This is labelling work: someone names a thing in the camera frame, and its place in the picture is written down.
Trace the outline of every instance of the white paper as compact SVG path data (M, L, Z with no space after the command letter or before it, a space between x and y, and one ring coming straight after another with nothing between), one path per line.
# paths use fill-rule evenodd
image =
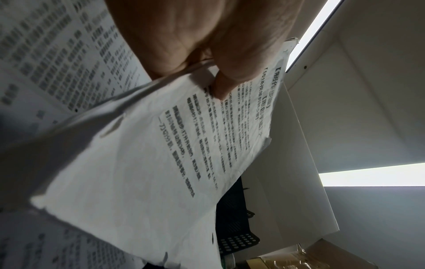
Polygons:
M142 269L141 258L39 216L0 213L3 269Z
M2 1L0 25L0 147L150 81L103 0Z
M10 149L4 174L21 190L32 183L23 199L36 208L161 264L269 143L282 67L296 42L225 101L209 94L218 69L207 62ZM11 165L17 159L24 171Z

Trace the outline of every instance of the fluorescent light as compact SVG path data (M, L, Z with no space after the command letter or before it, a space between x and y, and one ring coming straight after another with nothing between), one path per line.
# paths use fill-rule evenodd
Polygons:
M324 187L425 186L425 164L319 174Z
M305 34L301 37L300 43L295 46L291 55L288 59L288 64L286 65L286 71L291 67L294 61L297 59L298 55L304 50L310 40L314 35L319 31L320 27L325 23L329 15L336 8L336 6L341 2L341 0L328 0L320 10L319 14L316 16L314 21L311 23Z

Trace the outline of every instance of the human hand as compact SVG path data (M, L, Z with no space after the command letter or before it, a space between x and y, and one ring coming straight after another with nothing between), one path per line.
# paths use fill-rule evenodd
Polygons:
M106 0L109 11L152 79L213 58L212 85L225 99L260 75L276 56L302 0Z

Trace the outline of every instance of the hand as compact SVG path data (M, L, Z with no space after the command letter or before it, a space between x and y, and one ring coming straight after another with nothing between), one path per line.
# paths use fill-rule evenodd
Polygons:
M261 74L287 38L302 0L106 0L152 79L213 58L223 100Z

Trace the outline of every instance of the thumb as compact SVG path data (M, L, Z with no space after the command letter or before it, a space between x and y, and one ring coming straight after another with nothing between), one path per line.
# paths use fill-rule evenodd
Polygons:
M216 78L212 83L212 94L215 98L224 100L240 83L242 82L228 78L223 72L218 71Z

